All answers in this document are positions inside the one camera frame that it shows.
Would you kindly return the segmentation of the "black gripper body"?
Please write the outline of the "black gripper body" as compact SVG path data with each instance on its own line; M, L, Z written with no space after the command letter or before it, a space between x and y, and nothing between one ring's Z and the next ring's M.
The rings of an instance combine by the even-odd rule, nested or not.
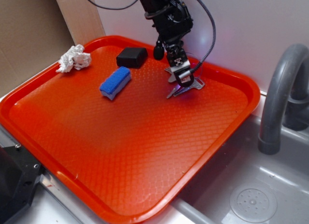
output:
M158 33L155 50L183 47L183 37L191 31L193 20L180 0L140 0L145 18L152 20Z

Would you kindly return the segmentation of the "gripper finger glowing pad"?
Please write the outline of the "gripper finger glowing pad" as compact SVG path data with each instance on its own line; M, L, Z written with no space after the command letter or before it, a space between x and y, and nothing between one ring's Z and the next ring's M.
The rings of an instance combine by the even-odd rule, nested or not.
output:
M169 83L177 82L181 87L189 87L194 82L194 76L190 72L190 62L186 52L181 48L176 53L167 52L170 77Z

